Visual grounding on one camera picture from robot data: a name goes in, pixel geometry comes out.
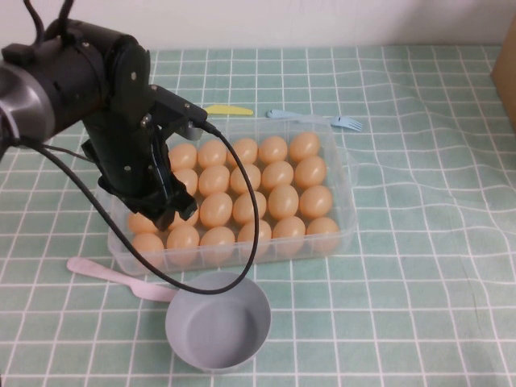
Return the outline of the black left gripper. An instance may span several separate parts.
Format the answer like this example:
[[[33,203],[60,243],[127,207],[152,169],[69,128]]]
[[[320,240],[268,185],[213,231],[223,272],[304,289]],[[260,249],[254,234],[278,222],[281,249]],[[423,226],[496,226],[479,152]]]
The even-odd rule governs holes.
[[[83,123],[89,139],[82,149],[98,166],[99,185],[107,193],[138,210],[159,231],[172,224],[176,211],[185,221],[194,215],[197,202],[173,175],[166,138],[150,116],[137,123],[90,116]]]

